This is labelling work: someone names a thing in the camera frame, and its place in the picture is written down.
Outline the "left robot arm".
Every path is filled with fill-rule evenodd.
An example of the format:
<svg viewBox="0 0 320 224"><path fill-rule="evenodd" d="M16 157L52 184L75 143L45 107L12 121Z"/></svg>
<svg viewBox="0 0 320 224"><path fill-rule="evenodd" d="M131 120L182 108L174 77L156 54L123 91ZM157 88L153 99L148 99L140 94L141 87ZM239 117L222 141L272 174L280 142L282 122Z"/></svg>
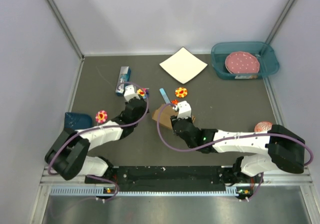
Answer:
<svg viewBox="0 0 320 224"><path fill-rule="evenodd" d="M44 160L66 181L84 175L109 182L114 175L113 165L101 156L88 156L88 152L129 136L148 112L148 103L144 99L133 98L125 103L118 116L105 124L83 130L64 128Z"/></svg>

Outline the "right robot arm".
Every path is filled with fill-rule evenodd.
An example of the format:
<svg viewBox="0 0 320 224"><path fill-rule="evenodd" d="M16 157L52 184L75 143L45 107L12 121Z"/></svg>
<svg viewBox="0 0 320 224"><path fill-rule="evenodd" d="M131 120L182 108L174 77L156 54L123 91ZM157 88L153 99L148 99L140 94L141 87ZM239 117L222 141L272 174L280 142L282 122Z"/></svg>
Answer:
<svg viewBox="0 0 320 224"><path fill-rule="evenodd" d="M171 116L170 121L174 134L189 149L204 154L242 153L233 164L233 176L239 182L273 170L304 172L305 141L282 125L273 124L270 130L261 132L229 132L198 128L189 117Z"/></svg>

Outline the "brown cardboard box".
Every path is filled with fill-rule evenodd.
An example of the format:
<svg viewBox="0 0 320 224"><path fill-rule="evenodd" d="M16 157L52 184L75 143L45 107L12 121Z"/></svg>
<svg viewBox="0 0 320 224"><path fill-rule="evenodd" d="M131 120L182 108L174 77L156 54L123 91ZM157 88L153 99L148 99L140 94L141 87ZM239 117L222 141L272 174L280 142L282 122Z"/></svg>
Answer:
<svg viewBox="0 0 320 224"><path fill-rule="evenodd" d="M159 124L159 126L168 128L173 131L170 117L178 115L178 113L173 110L174 106L175 104L173 103L162 104L158 109L154 111L152 115L152 119L156 121ZM191 114L191 118L194 125L195 117L192 114Z"/></svg>

